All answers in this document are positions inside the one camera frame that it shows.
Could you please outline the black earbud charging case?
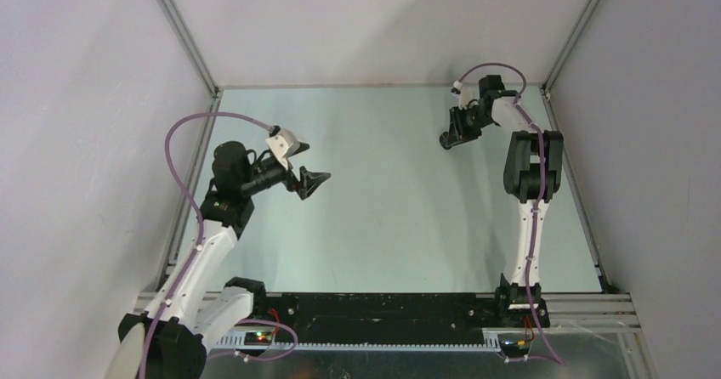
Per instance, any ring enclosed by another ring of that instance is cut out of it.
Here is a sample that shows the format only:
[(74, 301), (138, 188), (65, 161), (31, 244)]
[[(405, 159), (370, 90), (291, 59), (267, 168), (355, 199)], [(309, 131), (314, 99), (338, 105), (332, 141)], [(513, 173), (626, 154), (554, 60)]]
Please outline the black earbud charging case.
[(450, 150), (454, 146), (454, 139), (448, 132), (443, 132), (439, 136), (440, 145), (444, 150)]

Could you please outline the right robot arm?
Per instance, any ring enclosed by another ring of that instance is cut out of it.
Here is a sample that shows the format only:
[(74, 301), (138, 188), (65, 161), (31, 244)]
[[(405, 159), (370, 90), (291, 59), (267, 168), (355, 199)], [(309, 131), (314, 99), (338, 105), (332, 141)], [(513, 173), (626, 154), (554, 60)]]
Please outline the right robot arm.
[(500, 127), (509, 135), (502, 186), (517, 201), (519, 223), (514, 254), (494, 293), (494, 313), (503, 325), (516, 326), (541, 303), (542, 227), (561, 184), (564, 138), (543, 128), (523, 106), (520, 93), (507, 89), (499, 75), (481, 78), (476, 93), (460, 81), (451, 92), (457, 105), (449, 109), (449, 127), (439, 136), (443, 149), (478, 139), (486, 127)]

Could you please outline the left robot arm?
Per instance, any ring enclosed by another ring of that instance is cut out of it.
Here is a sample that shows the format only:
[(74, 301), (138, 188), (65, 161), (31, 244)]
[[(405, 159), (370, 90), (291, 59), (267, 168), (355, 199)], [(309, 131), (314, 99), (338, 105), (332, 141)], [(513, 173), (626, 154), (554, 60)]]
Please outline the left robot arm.
[(203, 306), (209, 281), (247, 227), (256, 194), (281, 184), (305, 200), (331, 177), (305, 167), (293, 171), (290, 160), (309, 149), (305, 142), (274, 135), (266, 144), (255, 161), (240, 142), (215, 149), (213, 176), (197, 217), (199, 235), (145, 309), (123, 317), (120, 348), (107, 377), (198, 378), (216, 343), (236, 324), (265, 321), (269, 303), (262, 282), (231, 280)]

